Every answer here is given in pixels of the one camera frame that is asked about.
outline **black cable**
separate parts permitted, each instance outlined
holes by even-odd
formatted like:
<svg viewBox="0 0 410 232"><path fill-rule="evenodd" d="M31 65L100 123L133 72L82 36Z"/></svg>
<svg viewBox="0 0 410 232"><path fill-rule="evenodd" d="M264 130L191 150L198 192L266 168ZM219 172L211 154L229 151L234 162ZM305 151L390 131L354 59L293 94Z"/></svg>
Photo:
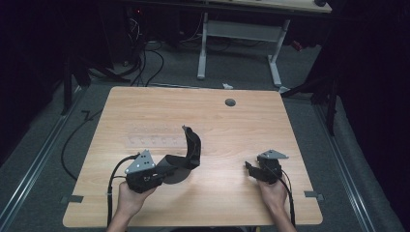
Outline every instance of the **black cable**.
<svg viewBox="0 0 410 232"><path fill-rule="evenodd" d="M69 136L69 138L66 140L66 142L64 143L63 146L63 150L61 150L61 155L60 155L60 160L61 160L61 164L63 165L64 170L67 172L67 174L69 174L70 177L73 178L73 180L77 181L77 178L74 176L74 174L67 168L65 162L64 162L64 155L66 152L66 148L67 145L69 144L70 140L73 138L73 136L75 135L75 133L80 130L82 128L82 126L84 126L88 121L91 121L94 119L94 117L96 117L97 115L99 115L101 112L103 112L103 110L99 110L97 113L93 114L90 118L88 118L87 120L85 120L84 122L82 122Z"/></svg>
<svg viewBox="0 0 410 232"><path fill-rule="evenodd" d="M139 79L141 78L141 81L142 81L142 72L144 72L144 70L145 70L145 65L146 65L146 63L147 63L147 56L146 56L146 54L145 54L145 49L144 50L142 50L142 54L143 54L143 57L144 57L144 64L142 65L142 69L140 68L140 70L139 70L139 74L135 77L135 79L132 81L132 83L130 84L130 86L133 86L133 84L138 80L138 82L139 82Z"/></svg>
<svg viewBox="0 0 410 232"><path fill-rule="evenodd" d="M157 55L159 55L159 56L161 57L162 63L161 63L160 69L159 69L153 76L151 76L151 77L147 80L147 83L145 83L145 87L148 87L148 84L150 83L150 81L151 81L152 79L154 79L154 77L155 77L158 73L160 73L160 71L162 70L162 67L163 67L163 63L164 63L163 57L162 57L158 52L156 52L155 50L151 50L151 52L154 52L154 53L156 53Z"/></svg>
<svg viewBox="0 0 410 232"><path fill-rule="evenodd" d="M135 156L129 156L127 158L122 159L120 162L117 163L117 165L115 166L114 170L111 173L111 177L109 178L109 183L108 183L108 189L106 191L106 198L107 198L107 204L108 204L108 216L106 220L107 227L109 223L111 223L111 218L112 218L112 181L114 180L114 178L117 178L115 176L115 173L117 172L120 165L123 164L125 161L135 160L138 156L139 154Z"/></svg>

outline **white desk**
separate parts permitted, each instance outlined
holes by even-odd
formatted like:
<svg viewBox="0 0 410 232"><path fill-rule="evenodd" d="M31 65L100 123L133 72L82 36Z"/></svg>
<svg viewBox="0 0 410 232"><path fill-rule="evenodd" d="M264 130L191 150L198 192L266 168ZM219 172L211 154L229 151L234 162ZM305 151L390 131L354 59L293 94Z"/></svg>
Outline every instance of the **white desk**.
<svg viewBox="0 0 410 232"><path fill-rule="evenodd" d="M324 7L318 7L313 0L208 0L210 3L237 4L251 7L275 8L286 11L303 11L311 13L330 13L332 9L328 4ZM277 58L280 48L283 44L284 37L289 26L290 20L286 19L281 27L264 26L228 21L209 20L208 14L204 14L203 31L202 31L202 48L199 54L198 79L205 78L206 72L206 44L208 36L226 37L243 40L263 41L275 43L271 55L268 56L269 66L271 68L272 79L274 84L281 86L278 73Z"/></svg>

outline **table top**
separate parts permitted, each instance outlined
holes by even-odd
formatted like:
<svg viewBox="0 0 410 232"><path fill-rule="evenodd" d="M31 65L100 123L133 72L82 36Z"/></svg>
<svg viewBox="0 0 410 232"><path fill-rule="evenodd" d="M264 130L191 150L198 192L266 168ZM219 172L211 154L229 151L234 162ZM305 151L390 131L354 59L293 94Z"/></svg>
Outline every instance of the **table top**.
<svg viewBox="0 0 410 232"><path fill-rule="evenodd" d="M312 13L330 13L332 8L329 4L324 7L317 6L313 0L208 0L214 3L238 4L254 7L276 8L291 11L303 11Z"/></svg>
<svg viewBox="0 0 410 232"><path fill-rule="evenodd" d="M227 106L227 99L236 104ZM312 186L278 92L114 87L73 190L83 200L69 203L65 226L105 227L106 189L116 164L145 149L155 163L167 154L184 157L183 125L201 139L200 166L185 181L158 187L130 226L273 224L245 169L245 161L257 166L256 156L270 149L289 157L279 162L292 184L296 223L321 223L316 199L305 197ZM123 181L113 182L113 212Z"/></svg>

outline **dark background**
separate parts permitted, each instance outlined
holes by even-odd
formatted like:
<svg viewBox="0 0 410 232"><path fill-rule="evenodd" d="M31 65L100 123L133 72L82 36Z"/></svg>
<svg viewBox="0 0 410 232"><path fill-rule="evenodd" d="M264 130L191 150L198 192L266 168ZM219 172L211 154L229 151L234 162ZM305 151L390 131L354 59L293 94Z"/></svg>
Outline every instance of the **dark background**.
<svg viewBox="0 0 410 232"><path fill-rule="evenodd" d="M44 0L0 1L1 163L37 113L51 101L64 76L64 62L71 48L108 68L121 59L117 57L129 55L112 39L118 35L116 29L124 26L123 20L108 25L104 24L107 12L101 14L92 4L59 4L50 5ZM410 214L409 2L347 0L330 4L334 15L359 20L293 20L285 43L323 45L307 82L327 77L337 84L337 94L366 160L403 226L410 230L405 218ZM199 13L146 10L151 19L148 27L156 29L153 36L175 46L182 39L179 31L190 35L197 25L193 19L199 18ZM308 91L330 91L332 86L324 83Z"/></svg>

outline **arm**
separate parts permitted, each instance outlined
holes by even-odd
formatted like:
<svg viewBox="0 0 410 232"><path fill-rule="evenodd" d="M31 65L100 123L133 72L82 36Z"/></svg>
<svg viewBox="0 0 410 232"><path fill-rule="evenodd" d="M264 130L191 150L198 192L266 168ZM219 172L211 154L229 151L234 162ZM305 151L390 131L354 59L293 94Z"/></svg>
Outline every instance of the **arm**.
<svg viewBox="0 0 410 232"><path fill-rule="evenodd" d="M120 184L117 210L107 228L107 232L124 232L134 215L142 208L145 199L151 195L155 188L142 193L129 189L127 182Z"/></svg>
<svg viewBox="0 0 410 232"><path fill-rule="evenodd" d="M277 181L276 183L271 185L261 181L257 181L257 183L262 193L262 199L268 207L269 213L271 214L278 231L296 231L284 209L287 191L283 183L281 183L280 181Z"/></svg>

